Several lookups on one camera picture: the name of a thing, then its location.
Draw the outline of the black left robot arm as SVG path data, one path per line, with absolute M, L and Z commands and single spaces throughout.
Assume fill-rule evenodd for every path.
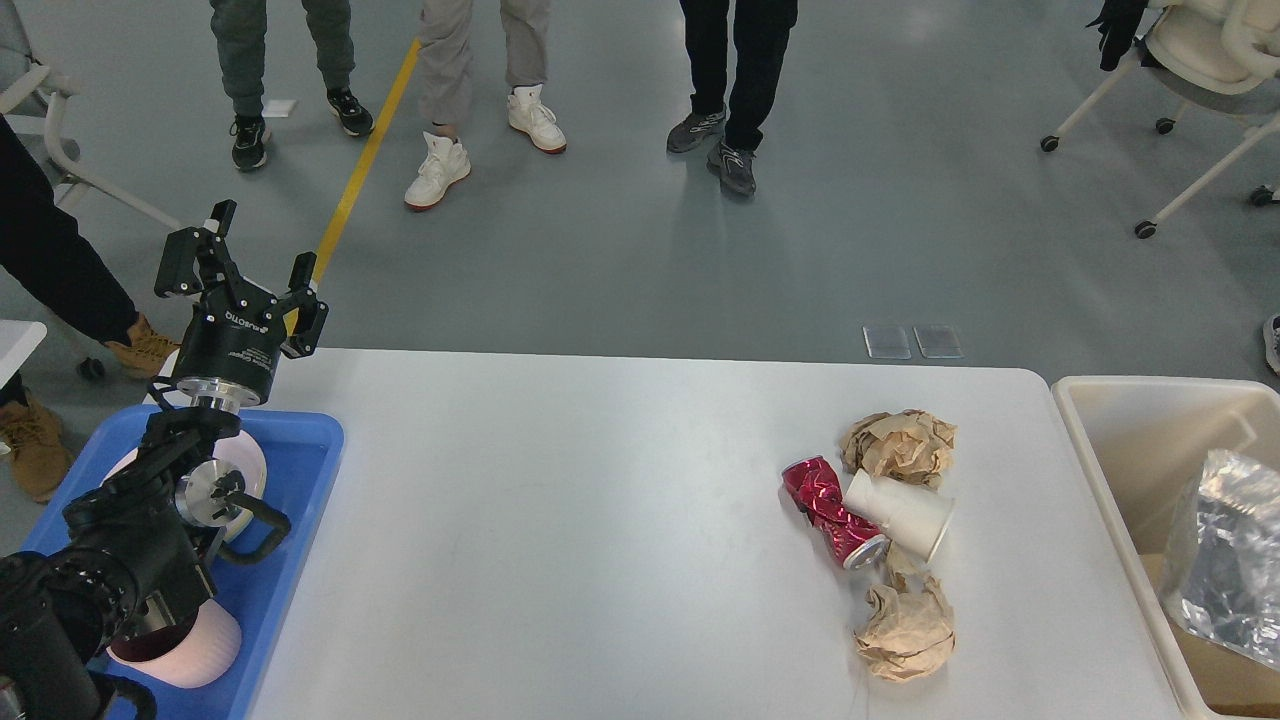
M 296 258 L 283 295 L 241 274 L 227 246 L 234 211 L 224 200 L 166 237 L 155 293 L 195 309 L 172 375 L 148 387 L 157 411 L 136 456 L 63 509 L 65 548 L 3 560 L 5 719 L 104 719 L 118 698 L 156 717 L 151 691 L 90 662 L 120 641 L 178 641 L 210 623 L 212 562 L 255 565 L 291 533 L 215 447 L 268 401 L 282 357 L 314 354 L 329 307 L 314 252 Z

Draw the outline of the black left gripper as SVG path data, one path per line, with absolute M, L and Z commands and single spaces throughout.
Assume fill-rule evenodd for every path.
M 256 314 L 252 305 L 242 307 L 223 292 L 209 292 L 238 282 L 238 268 L 225 245 L 236 209 L 234 200 L 223 200 L 201 227 L 166 237 L 154 293 L 161 299 L 204 293 L 173 368 L 177 387 L 192 397 L 223 397 L 253 407 L 269 400 L 282 352 L 289 359 L 314 354 L 329 306 L 314 288 L 315 252 L 294 259 L 278 311 L 269 307 L 265 315 Z M 291 313 L 296 318 L 285 336 L 283 319 Z

